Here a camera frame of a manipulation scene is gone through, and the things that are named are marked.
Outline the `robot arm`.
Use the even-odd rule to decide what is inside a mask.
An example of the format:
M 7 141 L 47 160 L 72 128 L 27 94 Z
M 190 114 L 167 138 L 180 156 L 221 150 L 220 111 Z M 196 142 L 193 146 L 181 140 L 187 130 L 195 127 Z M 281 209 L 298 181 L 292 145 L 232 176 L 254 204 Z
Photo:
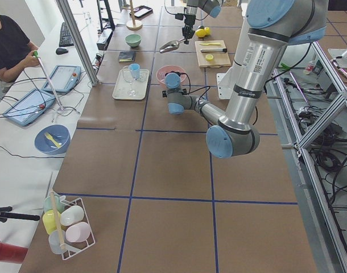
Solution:
M 193 29 L 196 23 L 197 9 L 201 9 L 212 18 L 216 18 L 220 11 L 223 1 L 218 0 L 192 0 L 187 1 L 187 5 L 183 11 L 184 26 L 182 34 L 184 44 L 189 44 L 189 40 L 193 38 L 195 31 Z
M 178 74 L 165 77 L 171 114 L 194 110 L 211 127 L 206 144 L 212 155 L 230 158 L 254 151 L 260 141 L 259 132 L 250 124 L 251 115 L 266 81 L 279 64 L 286 48 L 320 40 L 327 25 L 327 1 L 250 1 L 237 45 L 243 54 L 242 64 L 227 72 L 232 95 L 226 110 L 221 110 L 201 96 L 186 94 Z

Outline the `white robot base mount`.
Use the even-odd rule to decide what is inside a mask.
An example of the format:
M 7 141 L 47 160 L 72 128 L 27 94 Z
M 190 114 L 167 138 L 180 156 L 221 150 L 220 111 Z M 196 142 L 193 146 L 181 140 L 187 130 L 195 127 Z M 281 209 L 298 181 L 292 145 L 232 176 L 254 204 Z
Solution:
M 239 74 L 241 72 L 243 54 L 237 46 L 233 65 L 228 69 L 226 73 L 217 74 L 217 87 L 218 96 L 221 100 L 228 100 L 232 96 L 234 85 L 236 84 Z

